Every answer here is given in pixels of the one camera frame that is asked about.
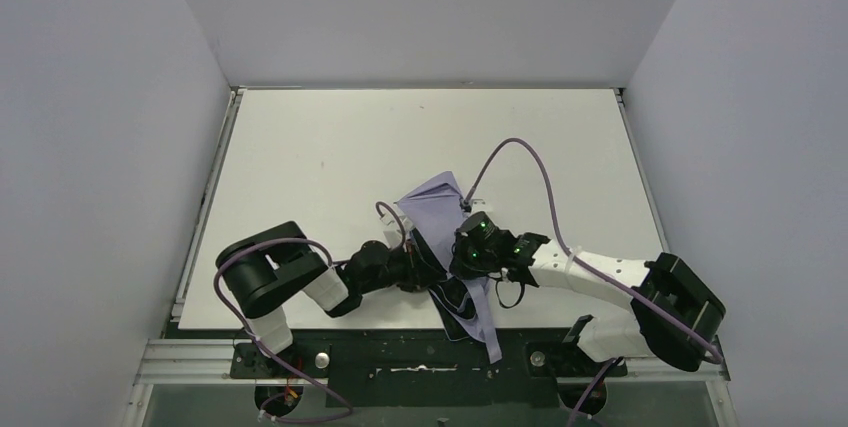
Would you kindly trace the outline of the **lavender folding umbrella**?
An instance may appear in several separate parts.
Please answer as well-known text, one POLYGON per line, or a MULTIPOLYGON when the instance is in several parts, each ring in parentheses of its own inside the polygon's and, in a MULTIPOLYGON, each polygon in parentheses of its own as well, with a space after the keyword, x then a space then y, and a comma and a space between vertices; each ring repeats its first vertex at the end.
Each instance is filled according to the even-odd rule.
POLYGON ((463 209, 463 192, 451 171, 441 172, 413 188, 397 201, 397 206, 411 221, 423 243, 434 254, 437 271, 459 287, 459 299, 436 298, 437 304, 449 309, 463 333, 481 342, 488 362, 503 358, 488 298, 487 277, 467 278, 456 272, 462 260, 458 230, 468 219, 463 209))

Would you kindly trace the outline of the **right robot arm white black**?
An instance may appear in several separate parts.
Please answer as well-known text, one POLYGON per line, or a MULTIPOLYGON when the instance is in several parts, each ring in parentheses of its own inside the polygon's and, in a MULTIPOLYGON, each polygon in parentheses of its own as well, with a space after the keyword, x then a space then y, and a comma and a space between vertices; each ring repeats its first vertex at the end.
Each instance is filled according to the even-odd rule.
POLYGON ((661 252, 654 260, 608 257, 566 250, 538 233, 515 235, 484 212, 455 231, 451 273, 463 280, 493 276, 535 288, 592 297, 620 309, 597 320, 589 315, 576 335, 577 348, 595 362, 618 357, 655 357, 684 372, 718 363, 707 349, 726 308, 680 257, 661 252))

